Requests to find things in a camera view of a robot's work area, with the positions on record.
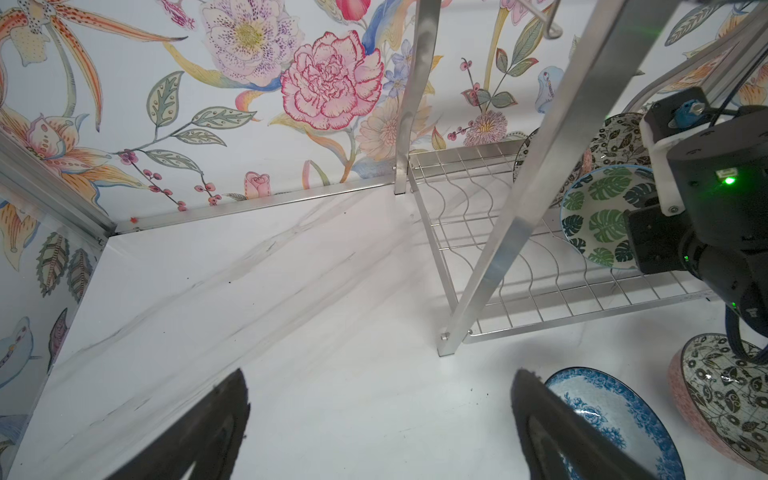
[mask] dish rack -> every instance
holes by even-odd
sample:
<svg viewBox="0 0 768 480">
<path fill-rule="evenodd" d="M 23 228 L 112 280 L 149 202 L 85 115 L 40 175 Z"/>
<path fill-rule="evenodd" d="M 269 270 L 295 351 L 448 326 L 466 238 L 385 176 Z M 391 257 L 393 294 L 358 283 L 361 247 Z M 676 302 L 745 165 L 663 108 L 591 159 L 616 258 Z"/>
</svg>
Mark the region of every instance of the dish rack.
<svg viewBox="0 0 768 480">
<path fill-rule="evenodd" d="M 409 181 L 452 310 L 506 198 L 520 141 L 413 154 Z M 688 272 L 643 275 L 599 266 L 564 238 L 550 209 L 533 229 L 464 343 L 712 295 Z"/>
<path fill-rule="evenodd" d="M 553 25 L 549 15 L 520 2 Z M 548 113 L 513 183 L 522 141 L 410 154 L 412 121 L 435 50 L 439 0 L 419 0 L 411 74 L 399 112 L 395 193 L 410 183 L 452 316 L 440 356 L 459 345 L 713 295 L 684 272 L 643 275 L 593 265 L 564 240 L 548 209 L 573 167 L 675 13 L 679 1 L 598 0 Z M 700 87 L 720 103 L 768 45 L 761 2 L 728 35 L 637 94 L 642 111 L 663 86 L 722 55 Z"/>
</svg>

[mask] plate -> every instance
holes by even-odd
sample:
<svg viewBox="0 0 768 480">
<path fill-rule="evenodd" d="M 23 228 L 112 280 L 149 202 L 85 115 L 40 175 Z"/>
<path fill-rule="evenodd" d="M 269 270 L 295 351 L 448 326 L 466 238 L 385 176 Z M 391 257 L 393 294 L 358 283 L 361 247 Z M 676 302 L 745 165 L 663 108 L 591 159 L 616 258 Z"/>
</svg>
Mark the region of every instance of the plate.
<svg viewBox="0 0 768 480">
<path fill-rule="evenodd" d="M 606 119 L 589 144 L 595 168 L 609 165 L 650 166 L 648 150 L 640 136 L 642 114 L 628 113 Z"/>
<path fill-rule="evenodd" d="M 584 175 L 566 192 L 560 209 L 565 239 L 598 265 L 635 268 L 624 211 L 637 210 L 641 198 L 654 191 L 654 175 L 646 167 L 613 165 Z"/>
<path fill-rule="evenodd" d="M 742 342 L 750 355 L 759 348 Z M 667 370 L 675 405 L 718 452 L 768 473 L 768 366 L 735 357 L 728 339 L 688 340 Z"/>
<path fill-rule="evenodd" d="M 523 165 L 523 160 L 525 160 L 525 158 L 528 156 L 528 149 L 530 148 L 531 141 L 533 140 L 537 132 L 538 132 L 538 128 L 534 130 L 530 135 L 528 135 L 527 138 L 525 138 L 525 141 L 523 141 L 523 145 L 521 145 L 520 150 L 518 150 L 518 156 L 515 159 L 515 167 L 512 170 L 513 182 L 518 179 L 518 173 L 520 171 L 520 167 L 522 167 Z M 568 189 L 568 187 L 570 187 L 574 183 L 574 181 L 577 178 L 579 178 L 581 175 L 587 174 L 591 171 L 592 171 L 592 156 L 585 151 L 584 155 L 580 157 L 578 160 L 576 160 L 576 165 L 574 166 L 574 169 L 571 171 L 571 174 L 568 175 L 568 179 L 560 188 L 560 191 L 558 191 L 558 194 L 554 196 L 554 199 L 550 204 L 549 208 L 560 207 L 560 203 L 563 201 L 563 195 L 565 195 L 565 191 Z"/>
<path fill-rule="evenodd" d="M 605 438 L 657 478 L 684 480 L 667 429 L 648 404 L 618 379 L 584 367 L 563 369 L 545 385 Z M 565 461 L 572 480 L 580 480 Z"/>
</svg>

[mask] white marble floor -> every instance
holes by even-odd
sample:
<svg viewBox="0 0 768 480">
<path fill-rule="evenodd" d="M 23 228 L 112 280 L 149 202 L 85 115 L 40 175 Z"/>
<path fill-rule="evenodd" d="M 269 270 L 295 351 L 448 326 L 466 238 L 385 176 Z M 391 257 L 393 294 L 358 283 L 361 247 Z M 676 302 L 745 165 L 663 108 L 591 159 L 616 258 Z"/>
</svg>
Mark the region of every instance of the white marble floor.
<svg viewBox="0 0 768 480">
<path fill-rule="evenodd" d="M 697 300 L 440 359 L 448 305 L 414 200 L 391 187 L 113 237 L 10 478 L 104 478 L 240 367 L 236 480 L 523 479 L 512 377 L 576 365 L 644 397 L 688 478 L 760 478 L 683 422 L 665 380 L 722 312 Z"/>
</svg>

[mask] rack leg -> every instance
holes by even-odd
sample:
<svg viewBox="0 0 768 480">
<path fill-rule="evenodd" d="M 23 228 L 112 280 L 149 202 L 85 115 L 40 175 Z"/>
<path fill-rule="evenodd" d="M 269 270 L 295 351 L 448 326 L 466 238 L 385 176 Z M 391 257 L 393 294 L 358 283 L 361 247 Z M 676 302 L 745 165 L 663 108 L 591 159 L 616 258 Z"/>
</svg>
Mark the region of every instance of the rack leg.
<svg viewBox="0 0 768 480">
<path fill-rule="evenodd" d="M 438 337 L 438 354 L 456 352 L 515 261 L 605 116 L 616 104 L 679 0 L 600 0 L 531 145 L 520 175 Z"/>
<path fill-rule="evenodd" d="M 432 70 L 432 56 L 435 54 L 439 20 L 440 0 L 419 0 L 416 4 L 416 21 L 413 27 L 411 73 L 406 83 L 406 90 L 402 94 L 395 140 L 395 195 L 406 192 L 411 128 L 429 80 L 429 72 Z"/>
</svg>

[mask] green leaf patterned bowl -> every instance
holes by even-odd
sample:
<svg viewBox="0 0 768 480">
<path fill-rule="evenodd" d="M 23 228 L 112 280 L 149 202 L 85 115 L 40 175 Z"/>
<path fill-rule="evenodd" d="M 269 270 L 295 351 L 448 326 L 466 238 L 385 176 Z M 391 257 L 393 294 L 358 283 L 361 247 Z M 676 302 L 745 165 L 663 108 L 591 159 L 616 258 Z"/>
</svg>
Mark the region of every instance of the green leaf patterned bowl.
<svg viewBox="0 0 768 480">
<path fill-rule="evenodd" d="M 566 240 L 588 260 L 618 269 L 637 267 L 627 240 L 624 211 L 641 207 L 656 191 L 650 168 L 612 165 L 576 180 L 565 193 L 560 225 Z"/>
</svg>

